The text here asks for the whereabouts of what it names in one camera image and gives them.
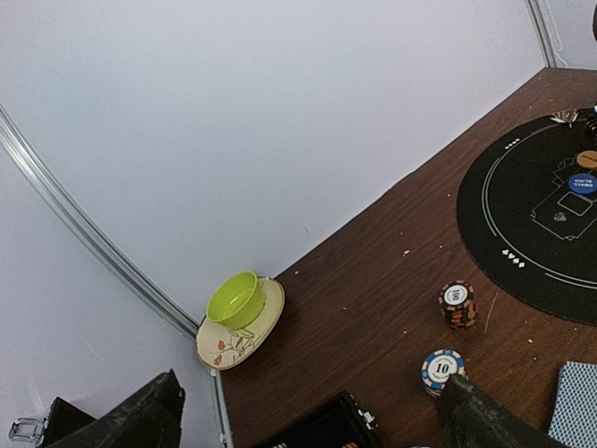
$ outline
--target green bowl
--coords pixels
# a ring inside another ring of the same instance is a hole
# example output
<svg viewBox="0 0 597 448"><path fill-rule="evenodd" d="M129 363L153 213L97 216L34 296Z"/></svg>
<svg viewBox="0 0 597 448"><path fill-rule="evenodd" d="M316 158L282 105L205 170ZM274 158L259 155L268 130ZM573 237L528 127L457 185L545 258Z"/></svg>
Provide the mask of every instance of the green bowl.
<svg viewBox="0 0 597 448"><path fill-rule="evenodd" d="M242 329L257 318L263 304L257 275L238 273L215 292L207 305L207 318L229 329Z"/></svg>

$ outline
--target white and blue poker chip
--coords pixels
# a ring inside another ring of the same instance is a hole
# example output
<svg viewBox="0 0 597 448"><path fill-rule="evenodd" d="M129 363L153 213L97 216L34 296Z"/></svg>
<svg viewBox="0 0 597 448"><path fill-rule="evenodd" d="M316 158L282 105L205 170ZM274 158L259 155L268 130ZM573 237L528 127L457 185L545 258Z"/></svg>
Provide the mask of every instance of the white and blue poker chip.
<svg viewBox="0 0 597 448"><path fill-rule="evenodd" d="M421 367L425 390L433 397L439 397L450 375L453 374L466 377L465 361L455 350L437 350L427 357Z"/></svg>

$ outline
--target wood grain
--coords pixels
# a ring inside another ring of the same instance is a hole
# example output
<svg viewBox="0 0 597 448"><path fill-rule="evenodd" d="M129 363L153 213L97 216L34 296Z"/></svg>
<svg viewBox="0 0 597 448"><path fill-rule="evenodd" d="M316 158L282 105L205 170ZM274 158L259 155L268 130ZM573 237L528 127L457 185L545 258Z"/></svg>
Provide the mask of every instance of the wood grain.
<svg viewBox="0 0 597 448"><path fill-rule="evenodd" d="M287 305L277 328L223 373L237 448L341 389L378 418L386 446L438 447L433 399L420 379L438 348L460 352L474 383L547 430L559 368L568 359L597 362L597 329L541 313L494 285L460 240L456 196L467 167L500 135L595 99L597 72L541 71L280 275ZM437 308L438 289L454 279L476 290L480 319L467 331L448 329Z"/></svg>

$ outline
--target floral plate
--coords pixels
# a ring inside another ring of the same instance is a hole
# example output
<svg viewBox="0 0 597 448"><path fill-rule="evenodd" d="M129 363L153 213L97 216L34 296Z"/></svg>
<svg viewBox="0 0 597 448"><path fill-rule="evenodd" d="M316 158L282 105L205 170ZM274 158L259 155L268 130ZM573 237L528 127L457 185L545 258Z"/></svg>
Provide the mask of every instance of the floral plate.
<svg viewBox="0 0 597 448"><path fill-rule="evenodd" d="M196 348L204 364L219 371L231 369L251 356L271 333L284 308L284 289L269 277L260 277L259 284L265 297L263 311L244 329L227 329L203 319Z"/></svg>

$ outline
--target black case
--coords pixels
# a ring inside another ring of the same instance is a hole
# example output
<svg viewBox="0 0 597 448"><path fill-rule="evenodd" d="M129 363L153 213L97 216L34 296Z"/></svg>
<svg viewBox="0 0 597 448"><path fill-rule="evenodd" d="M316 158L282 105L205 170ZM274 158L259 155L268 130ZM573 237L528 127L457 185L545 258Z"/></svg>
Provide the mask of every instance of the black case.
<svg viewBox="0 0 597 448"><path fill-rule="evenodd" d="M44 433L42 448L79 431L94 421L95 419L89 414L57 397L49 411L48 428Z"/></svg>
<svg viewBox="0 0 597 448"><path fill-rule="evenodd" d="M375 418L346 391L317 407L254 448L383 448Z"/></svg>

